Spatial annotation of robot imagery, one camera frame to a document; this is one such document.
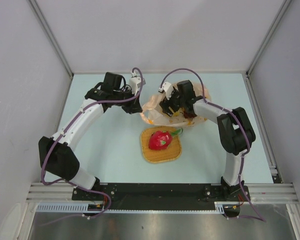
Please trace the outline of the woven bamboo tray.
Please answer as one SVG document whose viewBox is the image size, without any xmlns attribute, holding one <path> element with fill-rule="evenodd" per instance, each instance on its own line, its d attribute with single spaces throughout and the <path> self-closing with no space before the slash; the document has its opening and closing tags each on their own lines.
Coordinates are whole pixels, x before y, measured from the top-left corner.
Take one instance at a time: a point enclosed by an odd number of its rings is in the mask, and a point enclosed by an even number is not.
<svg viewBox="0 0 300 240">
<path fill-rule="evenodd" d="M 165 163 L 176 160 L 182 154 L 180 135 L 174 137 L 171 144 L 164 150 L 151 150 L 148 147 L 149 139 L 156 131 L 175 131 L 178 128 L 158 126 L 145 129 L 140 136 L 141 151 L 145 160 L 152 164 Z"/>
</svg>

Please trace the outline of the translucent orange plastic bag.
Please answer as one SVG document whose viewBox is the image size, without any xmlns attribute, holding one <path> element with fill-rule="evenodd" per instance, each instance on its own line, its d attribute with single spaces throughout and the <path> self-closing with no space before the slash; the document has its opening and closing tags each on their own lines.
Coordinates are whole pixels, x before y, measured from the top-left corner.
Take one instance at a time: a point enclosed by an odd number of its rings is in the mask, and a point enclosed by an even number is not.
<svg viewBox="0 0 300 240">
<path fill-rule="evenodd" d="M 150 125 L 175 128 L 192 127 L 208 120 L 203 116 L 191 116 L 183 107 L 173 104 L 178 92 L 176 83 L 164 82 L 159 92 L 142 106 L 141 119 Z"/>
</svg>

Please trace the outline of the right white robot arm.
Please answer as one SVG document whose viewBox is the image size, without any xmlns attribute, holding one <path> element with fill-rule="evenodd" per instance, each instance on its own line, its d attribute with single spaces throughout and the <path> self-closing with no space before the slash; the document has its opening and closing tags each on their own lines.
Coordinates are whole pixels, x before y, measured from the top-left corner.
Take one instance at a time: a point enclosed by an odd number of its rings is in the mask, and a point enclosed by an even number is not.
<svg viewBox="0 0 300 240">
<path fill-rule="evenodd" d="M 227 201 L 232 201 L 238 195 L 248 200 L 242 173 L 245 156 L 250 152 L 256 134 L 245 109 L 238 107 L 228 110 L 209 101 L 204 94 L 196 95 L 190 80 L 180 81 L 176 87 L 163 82 L 158 91 L 164 94 L 159 105 L 168 116 L 183 109 L 186 116 L 204 117 L 217 125 L 220 143 L 226 151 L 220 194 Z"/>
</svg>

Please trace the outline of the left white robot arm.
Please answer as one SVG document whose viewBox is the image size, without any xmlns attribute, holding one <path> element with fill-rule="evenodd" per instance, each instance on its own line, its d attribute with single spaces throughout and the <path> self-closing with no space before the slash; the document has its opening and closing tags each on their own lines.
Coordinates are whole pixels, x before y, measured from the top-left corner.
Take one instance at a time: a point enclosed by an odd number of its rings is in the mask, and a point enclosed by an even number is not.
<svg viewBox="0 0 300 240">
<path fill-rule="evenodd" d="M 141 113 L 140 94 L 145 84 L 141 70 L 134 67 L 131 78 L 106 72 L 102 82 L 91 88 L 79 110 L 68 123 L 51 137 L 43 136 L 38 142 L 41 182 L 45 186 L 46 172 L 83 190 L 90 200 L 100 196 L 100 180 L 81 167 L 75 149 L 90 126 L 113 106 L 121 107 L 127 114 Z"/>
</svg>

